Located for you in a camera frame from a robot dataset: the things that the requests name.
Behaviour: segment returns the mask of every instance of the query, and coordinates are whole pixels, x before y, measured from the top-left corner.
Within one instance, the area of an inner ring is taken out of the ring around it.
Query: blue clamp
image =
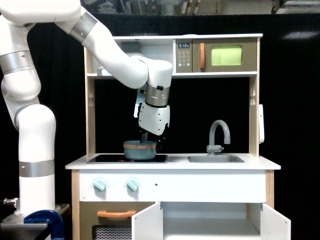
[[[23,220],[25,224],[49,223],[52,240],[65,240],[64,220],[53,210],[40,210],[31,213]]]

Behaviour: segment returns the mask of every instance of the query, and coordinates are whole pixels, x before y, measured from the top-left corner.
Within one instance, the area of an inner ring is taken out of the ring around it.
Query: white cabinet door
[[[131,217],[132,240],[163,240],[163,218],[160,202],[133,215]]]
[[[262,204],[261,240],[290,240],[291,220],[267,204]]]

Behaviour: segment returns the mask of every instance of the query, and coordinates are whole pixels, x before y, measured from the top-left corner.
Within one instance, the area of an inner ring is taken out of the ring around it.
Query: green microwave window
[[[241,45],[220,45],[211,48],[212,66],[241,65]]]

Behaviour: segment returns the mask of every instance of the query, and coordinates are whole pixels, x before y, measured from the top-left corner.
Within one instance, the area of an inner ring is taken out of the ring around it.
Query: stove knob
[[[139,182],[137,179],[135,178],[129,178],[126,182],[125,182],[125,187],[129,192],[135,192],[138,190],[139,188]]]
[[[103,178],[98,178],[93,182],[93,188],[98,192],[102,192],[103,190],[105,190],[106,186],[107,186],[107,182]]]

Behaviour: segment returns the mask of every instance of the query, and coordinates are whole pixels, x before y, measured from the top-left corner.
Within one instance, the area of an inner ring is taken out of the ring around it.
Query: orange handle
[[[200,43],[200,56],[201,56],[201,66],[200,69],[205,68],[205,44]]]
[[[96,215],[102,218],[128,218],[136,214],[136,211],[127,211],[127,212],[106,212],[98,211]]]

